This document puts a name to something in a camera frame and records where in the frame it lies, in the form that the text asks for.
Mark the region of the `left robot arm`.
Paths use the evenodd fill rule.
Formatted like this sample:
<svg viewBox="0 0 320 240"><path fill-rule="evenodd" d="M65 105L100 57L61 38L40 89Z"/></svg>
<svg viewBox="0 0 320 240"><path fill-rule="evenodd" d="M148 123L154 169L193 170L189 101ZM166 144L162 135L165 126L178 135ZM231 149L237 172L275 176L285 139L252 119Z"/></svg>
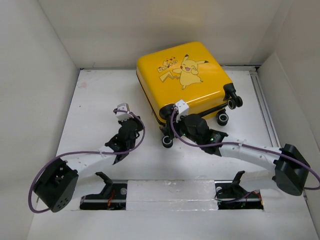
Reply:
<svg viewBox="0 0 320 240"><path fill-rule="evenodd" d="M107 198L111 194L112 180L105 175L112 165L126 158L139 145L137 138L144 139L145 126L139 116L131 115L120 121L118 133L97 151L62 153L36 174L28 192L28 206L40 214L32 204L32 194L46 205L46 211L61 211L72 199L86 195Z"/></svg>

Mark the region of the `aluminium frame rail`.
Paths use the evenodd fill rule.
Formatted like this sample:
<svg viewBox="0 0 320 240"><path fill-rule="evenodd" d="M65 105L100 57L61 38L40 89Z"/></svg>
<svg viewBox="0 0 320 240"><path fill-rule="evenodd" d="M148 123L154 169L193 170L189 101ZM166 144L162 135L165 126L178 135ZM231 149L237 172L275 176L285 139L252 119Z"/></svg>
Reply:
<svg viewBox="0 0 320 240"><path fill-rule="evenodd" d="M259 79L258 69L259 68L256 66L252 67L251 70L249 71L249 75L250 75L250 78L252 81L252 85L253 85L256 97L257 97L257 101L258 101L258 105L260 107L262 118L263 118L264 124L266 126L268 136L270 138L271 145L273 147L280 147L281 144L280 144L280 141L279 141L276 129L275 129L275 125L272 120L271 113L269 111L269 107L268 107L268 104L267 104L267 101L266 101L266 98L265 98L265 95L263 92L263 88L262 88L260 79Z"/></svg>

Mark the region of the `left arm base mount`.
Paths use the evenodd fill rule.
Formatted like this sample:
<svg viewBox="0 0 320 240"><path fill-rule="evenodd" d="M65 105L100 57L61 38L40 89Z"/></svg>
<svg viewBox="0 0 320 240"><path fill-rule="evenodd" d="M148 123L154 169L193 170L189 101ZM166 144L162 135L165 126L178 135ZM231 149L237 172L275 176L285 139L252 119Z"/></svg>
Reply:
<svg viewBox="0 0 320 240"><path fill-rule="evenodd" d="M113 181L103 172L97 172L96 175L103 180L103 188L97 194L83 196L80 200L79 209L87 211L126 210L128 180Z"/></svg>

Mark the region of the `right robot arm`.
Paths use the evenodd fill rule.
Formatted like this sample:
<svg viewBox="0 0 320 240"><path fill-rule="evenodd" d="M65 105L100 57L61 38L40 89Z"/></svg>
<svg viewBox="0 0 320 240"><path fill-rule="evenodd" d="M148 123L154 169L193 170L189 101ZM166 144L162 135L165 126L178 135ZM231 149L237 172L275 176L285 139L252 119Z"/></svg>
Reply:
<svg viewBox="0 0 320 240"><path fill-rule="evenodd" d="M208 127L207 122L197 114L176 119L170 117L170 127L175 137L186 137L187 145L199 148L207 154L241 160L262 168L261 171L239 171L231 184L231 191L237 197L261 189L280 189L292 195L302 195L310 165L291 144L284 147L258 146L245 140Z"/></svg>

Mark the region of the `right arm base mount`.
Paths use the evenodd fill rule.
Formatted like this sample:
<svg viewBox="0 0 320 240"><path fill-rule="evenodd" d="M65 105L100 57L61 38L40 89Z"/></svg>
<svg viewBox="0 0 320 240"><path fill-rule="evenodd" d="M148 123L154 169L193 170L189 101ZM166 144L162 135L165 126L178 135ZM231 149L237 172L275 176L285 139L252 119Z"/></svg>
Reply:
<svg viewBox="0 0 320 240"><path fill-rule="evenodd" d="M264 210L260 191L249 192L240 186L244 173L239 171L233 180L215 181L214 200L218 210Z"/></svg>

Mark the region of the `yellow hard-shell suitcase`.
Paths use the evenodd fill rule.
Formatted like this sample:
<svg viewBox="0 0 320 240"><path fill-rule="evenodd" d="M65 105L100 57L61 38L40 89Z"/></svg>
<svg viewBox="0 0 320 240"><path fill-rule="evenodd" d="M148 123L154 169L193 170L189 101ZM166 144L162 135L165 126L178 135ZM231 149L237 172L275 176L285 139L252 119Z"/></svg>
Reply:
<svg viewBox="0 0 320 240"><path fill-rule="evenodd" d="M163 133L162 145L173 145L170 118L175 103L188 105L190 114L216 117L220 126L229 121L226 108L243 105L227 73L205 45L184 43L140 57L136 75Z"/></svg>

